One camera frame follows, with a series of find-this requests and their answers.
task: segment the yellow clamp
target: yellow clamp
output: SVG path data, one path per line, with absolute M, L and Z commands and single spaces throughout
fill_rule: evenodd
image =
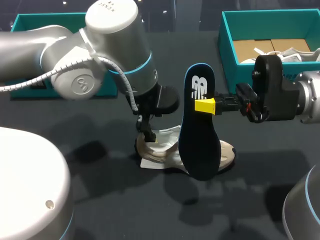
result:
M 216 101 L 214 98 L 211 99 L 198 99 L 195 100 L 194 110 L 197 112 L 216 114 Z

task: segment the cardboard box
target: cardboard box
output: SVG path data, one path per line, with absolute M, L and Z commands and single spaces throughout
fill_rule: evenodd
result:
M 240 63 L 244 57 L 237 55 L 238 43 L 235 44 L 236 41 L 248 40 L 254 43 L 252 50 L 258 40 L 270 40 L 276 51 L 282 52 L 291 47 L 299 51 L 315 51 L 320 48 L 320 11 L 319 9 L 223 11 L 218 49 L 228 90 L 231 93 L 235 93 L 237 83 L 252 85 L 254 64 Z M 251 58 L 250 56 L 250 54 L 245 55 L 246 58 Z M 320 62 L 315 61 L 283 63 L 283 73 L 292 81 L 303 71 L 319 70 Z
M 273 49 L 283 52 L 289 48 L 294 48 L 301 52 L 310 52 L 305 39 L 271 39 Z
M 274 51 L 271 40 L 235 40 L 233 41 L 233 45 L 239 63 L 247 59 L 256 59 L 259 53 L 257 53 L 254 48 L 264 53 Z
M 85 12 L 76 13 L 40 13 L 40 14 L 18 14 L 11 32 L 27 31 L 41 28 L 48 25 L 60 25 L 76 33 L 80 28 L 85 27 Z M 5 85 L 18 84 L 27 79 L 16 79 L 8 81 Z M 54 90 L 51 82 L 46 79 L 31 87 L 25 87 L 10 92 L 12 98 L 56 98 L 60 97 Z M 106 73 L 103 84 L 96 94 L 97 97 L 116 97 L 118 90 L 110 73 Z

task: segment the robotic arm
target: robotic arm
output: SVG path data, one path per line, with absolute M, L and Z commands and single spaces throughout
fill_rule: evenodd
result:
M 0 81 L 31 79 L 1 87 L 12 91 L 48 78 L 65 99 L 89 99 L 106 71 L 138 115 L 136 127 L 154 142 L 150 115 L 170 114 L 179 106 L 175 88 L 158 84 L 158 72 L 133 0 L 99 0 L 76 33 L 51 25 L 24 32 L 0 32 Z
M 283 77 L 283 65 L 276 55 L 257 57 L 252 87 L 236 85 L 236 95 L 218 94 L 214 99 L 196 100 L 195 110 L 221 115 L 240 110 L 250 122 L 292 120 L 320 123 L 320 72 L 300 73 L 294 82 Z

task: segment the black table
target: black table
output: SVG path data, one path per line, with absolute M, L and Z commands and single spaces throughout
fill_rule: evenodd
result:
M 217 31 L 148 37 L 160 84 L 174 85 L 183 96 L 186 70 L 203 62 L 215 71 L 216 90 L 227 92 Z M 76 240 L 285 240 L 284 199 L 320 153 L 317 124 L 254 124 L 228 112 L 213 116 L 213 123 L 220 139 L 236 148 L 236 164 L 200 182 L 175 170 L 139 167 L 136 117 L 121 94 L 87 101 L 10 100 L 1 94 L 0 113 L 0 126 L 41 135 L 66 157 Z M 183 102 L 151 123 L 170 128 L 181 124 L 182 114 Z

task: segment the black insole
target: black insole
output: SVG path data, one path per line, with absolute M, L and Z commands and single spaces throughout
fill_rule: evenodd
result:
M 190 176 L 206 181 L 219 170 L 221 144 L 212 123 L 212 114 L 195 111 L 196 99 L 215 95 L 215 74 L 205 63 L 191 66 L 184 78 L 184 113 L 178 148 Z

